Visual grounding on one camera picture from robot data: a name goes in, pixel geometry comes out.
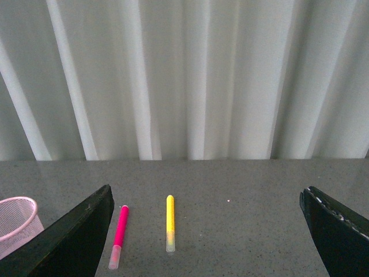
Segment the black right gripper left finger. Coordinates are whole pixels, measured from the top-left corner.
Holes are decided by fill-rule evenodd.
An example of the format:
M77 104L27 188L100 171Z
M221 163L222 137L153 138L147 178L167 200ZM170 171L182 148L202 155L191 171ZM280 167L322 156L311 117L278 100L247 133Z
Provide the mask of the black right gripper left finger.
M104 185L35 238L1 260L1 276L94 276L114 199Z

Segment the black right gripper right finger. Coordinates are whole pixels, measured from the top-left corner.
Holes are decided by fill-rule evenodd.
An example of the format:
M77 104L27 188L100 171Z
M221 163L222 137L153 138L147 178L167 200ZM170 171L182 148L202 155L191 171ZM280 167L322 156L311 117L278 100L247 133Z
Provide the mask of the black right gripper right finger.
M299 204L330 276L368 276L368 219L316 187Z

